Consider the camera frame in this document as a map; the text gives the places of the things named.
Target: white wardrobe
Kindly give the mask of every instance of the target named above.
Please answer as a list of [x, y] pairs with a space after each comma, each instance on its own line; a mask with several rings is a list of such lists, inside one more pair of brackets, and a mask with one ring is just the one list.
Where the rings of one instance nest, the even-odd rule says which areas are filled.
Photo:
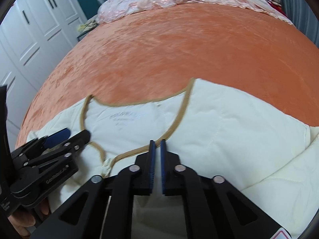
[[76, 45], [87, 21], [77, 0], [16, 0], [0, 25], [0, 85], [7, 85], [7, 132], [14, 150], [24, 115], [46, 78]]

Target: white sticker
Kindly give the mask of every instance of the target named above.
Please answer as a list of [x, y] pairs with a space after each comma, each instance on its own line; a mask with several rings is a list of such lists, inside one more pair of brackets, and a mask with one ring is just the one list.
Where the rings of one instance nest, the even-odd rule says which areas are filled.
[[280, 228], [270, 239], [291, 239], [291, 237], [285, 229]]

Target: gray curtain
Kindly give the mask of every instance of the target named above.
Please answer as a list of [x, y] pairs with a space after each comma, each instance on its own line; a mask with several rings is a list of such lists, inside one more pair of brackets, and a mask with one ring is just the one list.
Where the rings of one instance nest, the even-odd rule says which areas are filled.
[[305, 0], [281, 0], [288, 18], [319, 48], [319, 21]]

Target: triangular cutout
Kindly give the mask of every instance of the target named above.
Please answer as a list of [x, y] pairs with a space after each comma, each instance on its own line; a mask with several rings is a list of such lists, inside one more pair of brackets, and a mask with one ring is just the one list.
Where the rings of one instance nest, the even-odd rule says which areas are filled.
[[60, 220], [70, 224], [77, 225], [79, 222], [83, 207], [87, 198], [89, 196], [88, 192], [83, 193], [61, 216]]
[[239, 223], [242, 226], [257, 220], [257, 215], [249, 207], [242, 203], [234, 194], [228, 192], [227, 197], [236, 213]]

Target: hand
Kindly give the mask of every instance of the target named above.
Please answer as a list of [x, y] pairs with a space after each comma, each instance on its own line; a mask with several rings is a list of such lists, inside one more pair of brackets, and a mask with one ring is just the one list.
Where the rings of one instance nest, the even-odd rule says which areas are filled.
[[[44, 199], [40, 205], [40, 210], [44, 215], [49, 214], [49, 203], [47, 199]], [[26, 227], [31, 227], [35, 225], [35, 218], [30, 213], [17, 209], [12, 213], [10, 217], [8, 217], [10, 223], [16, 229], [16, 231], [23, 237], [29, 238], [30, 232], [26, 229]]]

